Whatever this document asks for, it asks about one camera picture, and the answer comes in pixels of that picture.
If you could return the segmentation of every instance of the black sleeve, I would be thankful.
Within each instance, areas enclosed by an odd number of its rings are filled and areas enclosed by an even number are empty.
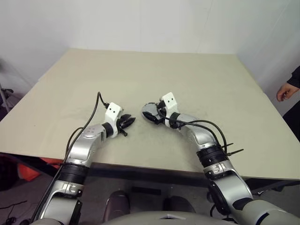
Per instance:
[[[300,66],[292,72],[292,77],[287,81],[287,83],[300,88]]]

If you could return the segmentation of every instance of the white wall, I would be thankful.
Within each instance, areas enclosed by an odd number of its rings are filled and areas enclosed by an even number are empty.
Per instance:
[[[69,47],[236,53],[284,113],[297,96],[274,97],[299,46],[299,0],[0,1],[0,82],[21,95]]]

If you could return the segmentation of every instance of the person's hand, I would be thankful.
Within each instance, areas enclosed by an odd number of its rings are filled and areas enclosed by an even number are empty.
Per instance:
[[[281,86],[281,88],[277,92],[278,102],[282,102],[283,100],[289,99],[297,91],[299,91],[299,88],[289,83],[285,83],[284,85]]]

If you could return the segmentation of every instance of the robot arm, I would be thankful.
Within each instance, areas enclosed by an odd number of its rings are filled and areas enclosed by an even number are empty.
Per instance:
[[[122,108],[115,103],[107,104],[105,121],[86,127],[78,136],[66,155],[65,163],[55,176],[50,191],[41,200],[34,219],[38,224],[76,225],[80,218],[82,203],[78,200],[83,193],[93,156],[108,137],[119,133],[127,136],[123,130],[130,126],[135,118],[125,114],[120,116]]]
[[[174,95],[164,95],[159,103],[148,103],[145,118],[182,133],[194,146],[195,153],[210,180],[209,191],[217,210],[232,215],[241,225],[299,224],[299,219],[263,200],[253,200],[250,189],[231,164],[216,136],[195,117],[180,114]]]

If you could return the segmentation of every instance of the table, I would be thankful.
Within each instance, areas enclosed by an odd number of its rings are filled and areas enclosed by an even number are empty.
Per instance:
[[[235,55],[70,49],[0,122],[1,152],[64,158],[69,136],[89,118],[101,91],[136,117],[128,136],[107,140],[95,162],[202,172],[180,133],[146,121],[142,106],[172,91],[179,111],[223,130],[243,177],[300,178],[300,144]],[[102,123],[99,105],[91,124]]]

